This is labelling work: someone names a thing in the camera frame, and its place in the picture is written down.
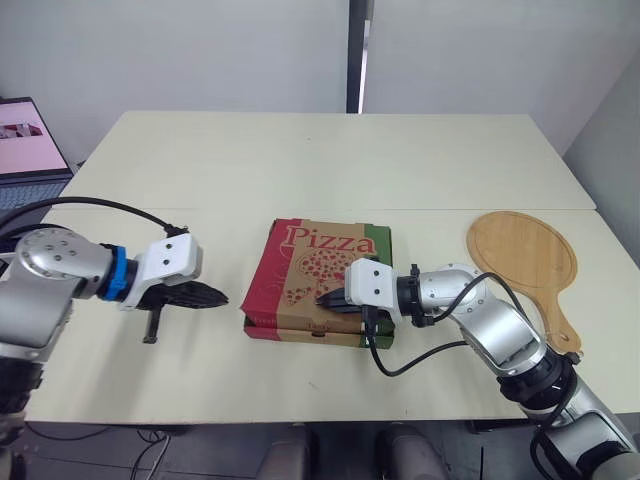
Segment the white wall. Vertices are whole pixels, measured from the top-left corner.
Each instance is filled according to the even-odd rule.
[[[364,111],[528,113],[563,154],[639,47],[637,0],[376,0]]]
[[[0,95],[65,156],[130,109],[344,112],[344,0],[0,0]]]
[[[640,52],[564,159],[640,266]]]

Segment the floor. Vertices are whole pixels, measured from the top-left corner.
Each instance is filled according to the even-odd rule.
[[[640,436],[640,414],[621,415]],[[39,431],[58,437],[94,432],[91,425],[33,423]],[[387,424],[377,422],[311,423],[319,439],[314,480],[376,478],[373,442]],[[518,426],[474,434],[465,422],[412,422],[444,458],[452,480],[476,480],[484,447],[485,479],[542,478],[529,460],[531,427]],[[237,480],[255,478],[272,440],[284,424],[185,426],[174,435],[155,480]],[[82,441],[53,441],[27,431],[14,445],[28,460],[29,480],[127,480],[147,444],[135,428],[112,427]],[[138,480],[146,478],[162,445],[141,462]]]

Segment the blue ring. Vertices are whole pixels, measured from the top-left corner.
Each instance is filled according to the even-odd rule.
[[[124,247],[115,247],[116,268],[109,282],[109,288],[104,295],[104,299],[113,301],[118,294],[127,286],[127,251]]]

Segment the tabletop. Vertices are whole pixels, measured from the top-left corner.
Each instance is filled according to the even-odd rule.
[[[76,301],[29,404],[31,420],[522,417],[471,349],[443,352],[390,379],[364,349],[250,339],[239,310],[276,217],[388,225],[395,267],[426,271],[471,264],[466,232],[495,209],[534,215],[572,245],[578,275],[560,305],[582,338],[578,372],[615,412],[638,408],[640,272],[527,117],[131,112],[65,195],[124,201],[188,225],[204,249],[199,280],[230,302],[167,307],[158,343],[144,345],[146,312]],[[124,245],[130,257],[163,236],[154,224],[102,207],[55,207],[47,221]],[[422,330],[405,322],[381,355],[395,368],[459,338],[452,321]],[[630,371],[624,379],[618,373]]]
[[[258,264],[275,212],[151,210],[189,225],[204,249],[204,281],[228,305],[207,310],[167,307],[155,345],[141,343],[146,312],[78,300],[34,393],[32,420],[108,423],[236,423],[328,420],[514,418],[495,377],[471,349],[436,355],[397,378],[384,377],[365,349],[255,340],[242,331],[239,306]],[[465,236],[485,211],[279,210],[281,217],[389,225],[394,265],[423,271],[471,264]],[[600,216],[584,211],[524,211],[557,229],[578,258],[578,275],[560,295],[580,334],[578,373],[615,412],[640,399],[640,273]],[[48,220],[93,241],[126,245],[129,256],[162,238],[142,219],[100,207],[57,209]],[[504,298],[500,289],[494,292]],[[520,296],[538,322],[531,302]],[[441,343],[460,339],[453,321],[396,330],[384,363],[397,368]]]
[[[594,208],[525,115],[128,112],[65,191],[139,208]]]

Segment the laptop keyboard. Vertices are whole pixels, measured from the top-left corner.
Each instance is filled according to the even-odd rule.
[[[20,208],[39,200],[55,198],[60,195],[65,185],[66,182],[20,185],[18,187],[0,186],[0,210]]]

